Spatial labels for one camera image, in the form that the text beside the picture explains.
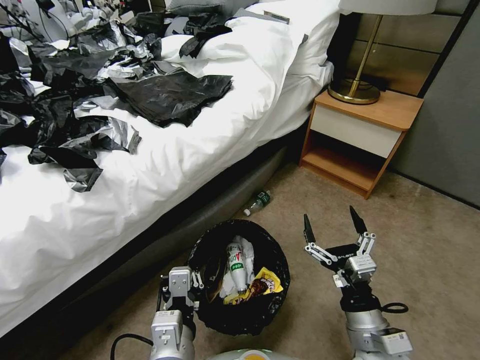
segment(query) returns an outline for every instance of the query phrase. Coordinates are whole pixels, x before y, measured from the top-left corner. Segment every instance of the table lamp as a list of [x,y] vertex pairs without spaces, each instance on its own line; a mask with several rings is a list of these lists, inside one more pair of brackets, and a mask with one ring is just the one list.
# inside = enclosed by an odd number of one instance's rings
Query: table lamp
[[377,17],[355,79],[343,79],[333,82],[328,87],[328,93],[335,99],[351,104],[367,105],[377,102],[380,98],[380,91],[375,86],[360,81],[360,75],[362,75],[365,63],[369,57],[383,15],[430,14],[435,10],[436,5],[437,0],[340,0],[338,6],[341,10],[375,14]]

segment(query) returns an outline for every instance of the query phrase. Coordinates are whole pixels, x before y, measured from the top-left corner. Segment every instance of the trash can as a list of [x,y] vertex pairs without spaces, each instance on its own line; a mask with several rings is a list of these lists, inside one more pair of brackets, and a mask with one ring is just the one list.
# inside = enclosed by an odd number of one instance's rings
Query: trash can
[[[252,297],[236,305],[225,305],[220,296],[212,302],[207,300],[207,290],[213,285],[213,279],[205,278],[206,269],[214,269],[222,257],[226,258],[226,247],[235,236],[241,236],[252,244],[254,273],[257,274],[263,267],[274,272],[280,279],[282,291]],[[200,271],[205,283],[205,291],[199,299],[198,318],[207,327],[223,334],[260,334],[274,319],[290,286],[289,265],[280,245],[264,228],[248,220],[224,221],[205,232],[194,245],[188,265],[192,270]]]

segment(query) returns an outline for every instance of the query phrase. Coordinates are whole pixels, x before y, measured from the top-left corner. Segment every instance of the lamp stand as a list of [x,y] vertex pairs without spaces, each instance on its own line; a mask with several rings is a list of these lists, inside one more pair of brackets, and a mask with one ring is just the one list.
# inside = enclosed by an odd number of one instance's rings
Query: lamp stand
[[343,79],[338,83],[331,83],[328,87],[328,93],[333,98],[350,104],[367,105],[376,103],[380,97],[380,91],[368,82],[360,81],[360,75],[364,70],[365,63],[369,58],[370,50],[374,43],[377,32],[379,31],[380,22],[383,15],[376,17],[375,25],[370,34],[370,39],[366,45],[365,53],[360,62],[360,67],[356,73],[355,79]]

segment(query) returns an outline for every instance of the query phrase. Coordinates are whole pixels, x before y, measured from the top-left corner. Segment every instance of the brass lamp base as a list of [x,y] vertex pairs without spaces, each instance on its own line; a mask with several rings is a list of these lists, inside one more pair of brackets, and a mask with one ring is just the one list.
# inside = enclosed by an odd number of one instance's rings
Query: brass lamp base
[[353,80],[342,80],[331,83],[328,93],[331,97],[349,104],[368,105],[376,103],[380,98],[380,91],[368,82],[360,81],[354,94],[350,96]]

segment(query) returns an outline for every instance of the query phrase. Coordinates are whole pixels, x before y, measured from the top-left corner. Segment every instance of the white lampshade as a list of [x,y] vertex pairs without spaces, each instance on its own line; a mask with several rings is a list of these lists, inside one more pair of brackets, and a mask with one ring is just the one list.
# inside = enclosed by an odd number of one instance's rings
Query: white lampshade
[[361,14],[421,15],[435,10],[437,0],[340,0],[342,10]]

